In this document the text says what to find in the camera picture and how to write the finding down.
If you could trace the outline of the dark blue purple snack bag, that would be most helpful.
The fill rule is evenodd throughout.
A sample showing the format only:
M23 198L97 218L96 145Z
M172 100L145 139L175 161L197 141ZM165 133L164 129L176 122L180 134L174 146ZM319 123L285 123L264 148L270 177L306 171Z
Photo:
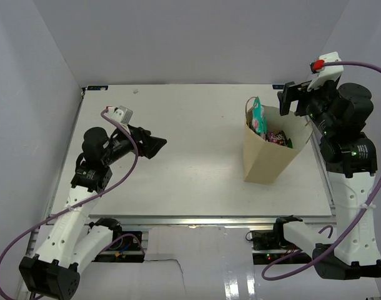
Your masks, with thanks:
M260 132L259 133L259 136L263 139L263 140L267 140L267 133L266 132Z

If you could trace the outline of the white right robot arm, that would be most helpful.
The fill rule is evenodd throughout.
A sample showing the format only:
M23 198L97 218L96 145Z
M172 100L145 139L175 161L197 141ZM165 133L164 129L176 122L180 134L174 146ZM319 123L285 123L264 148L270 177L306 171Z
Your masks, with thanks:
M371 97L366 87L333 80L314 90L288 82L278 94L281 115L296 102L295 114L308 116L322 135L320 153L332 187L338 238L331 241L288 216L275 221L272 240L280 249L294 244L308 254L310 266L324 279L381 278L372 203L380 188L377 152L363 132L374 109Z

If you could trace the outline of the brown paper bag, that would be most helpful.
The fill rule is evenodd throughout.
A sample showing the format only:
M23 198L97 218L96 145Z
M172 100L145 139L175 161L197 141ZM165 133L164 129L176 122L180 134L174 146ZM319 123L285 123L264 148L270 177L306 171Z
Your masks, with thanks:
M244 109L243 177L249 183L272 184L307 145L312 135L312 125L292 113L281 116L279 108L262 104L267 133L283 131L287 139L292 140L293 148L267 142L249 127L250 109L255 97L246 101Z

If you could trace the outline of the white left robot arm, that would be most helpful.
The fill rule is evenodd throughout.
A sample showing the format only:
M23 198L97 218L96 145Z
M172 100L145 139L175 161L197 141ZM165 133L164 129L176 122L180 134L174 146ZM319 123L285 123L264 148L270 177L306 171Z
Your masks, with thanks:
M34 256L20 262L19 271L29 291L53 299L73 297L87 265L100 252L117 249L123 236L119 221L104 217L90 223L89 233L79 240L96 205L95 201L82 201L105 190L112 177L111 164L128 153L151 159L166 143L166 139L133 126L116 129L111 135L102 127L84 133L65 205L68 211L57 218Z

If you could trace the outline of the black xdof label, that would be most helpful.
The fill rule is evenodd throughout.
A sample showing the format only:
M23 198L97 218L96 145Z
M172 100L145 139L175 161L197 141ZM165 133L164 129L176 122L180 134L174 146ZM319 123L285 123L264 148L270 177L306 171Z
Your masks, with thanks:
M283 90L285 88L285 84L273 84L272 88L275 90Z
M86 88L87 91L107 91L108 85L90 85Z

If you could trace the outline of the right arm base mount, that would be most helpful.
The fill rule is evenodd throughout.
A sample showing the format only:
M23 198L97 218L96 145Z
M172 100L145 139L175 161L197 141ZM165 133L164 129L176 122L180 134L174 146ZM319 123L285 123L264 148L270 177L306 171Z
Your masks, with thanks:
M293 244L281 246L272 231L249 231L245 240L252 245L254 265L268 265L282 257L297 253L299 248Z

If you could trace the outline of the small purple candy packet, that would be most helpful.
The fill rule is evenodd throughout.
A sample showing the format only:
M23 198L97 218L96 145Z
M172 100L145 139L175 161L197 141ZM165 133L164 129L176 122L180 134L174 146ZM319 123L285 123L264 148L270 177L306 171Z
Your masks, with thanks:
M274 144L278 144L280 146L285 146L287 147L287 137L284 134L283 131L278 132L277 134L273 132L268 132L266 134L266 141Z

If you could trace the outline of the green Fox's candy bag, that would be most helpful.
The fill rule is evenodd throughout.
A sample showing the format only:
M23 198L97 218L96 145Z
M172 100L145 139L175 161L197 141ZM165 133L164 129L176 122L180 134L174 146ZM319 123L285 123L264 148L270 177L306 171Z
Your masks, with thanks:
M292 140L291 139L287 140L287 147L291 148L291 149L293 148L293 144L292 144Z

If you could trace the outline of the right black XDOF label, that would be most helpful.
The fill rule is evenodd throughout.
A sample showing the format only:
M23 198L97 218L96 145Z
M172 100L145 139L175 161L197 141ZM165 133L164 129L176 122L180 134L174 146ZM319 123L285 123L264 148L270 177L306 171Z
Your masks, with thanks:
M272 88L275 90L283 90L285 88L285 84L273 84Z

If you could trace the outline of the teal white snack packet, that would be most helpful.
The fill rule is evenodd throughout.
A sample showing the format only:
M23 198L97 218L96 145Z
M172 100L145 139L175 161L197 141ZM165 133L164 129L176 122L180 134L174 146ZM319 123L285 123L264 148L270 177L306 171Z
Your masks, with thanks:
M249 121L249 127L255 132L258 136L259 133L267 133L267 121L265 118L264 107L260 102L259 97L254 98L253 105L250 109L251 119Z

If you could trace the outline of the left black XDOF label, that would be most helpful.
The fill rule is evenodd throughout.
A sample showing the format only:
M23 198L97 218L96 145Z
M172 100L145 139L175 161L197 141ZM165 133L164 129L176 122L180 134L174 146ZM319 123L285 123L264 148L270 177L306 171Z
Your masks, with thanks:
M108 85L90 85L86 88L87 91L107 91Z

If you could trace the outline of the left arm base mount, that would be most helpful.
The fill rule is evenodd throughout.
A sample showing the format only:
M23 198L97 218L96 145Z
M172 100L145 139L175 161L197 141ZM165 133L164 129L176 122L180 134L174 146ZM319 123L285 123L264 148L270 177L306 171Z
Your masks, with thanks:
M141 231L123 231L120 234L114 234L113 238L118 238L121 234L133 234L126 236L113 244L107 251L99 254L94 262L100 263L142 263L144 255L141 251L142 232Z

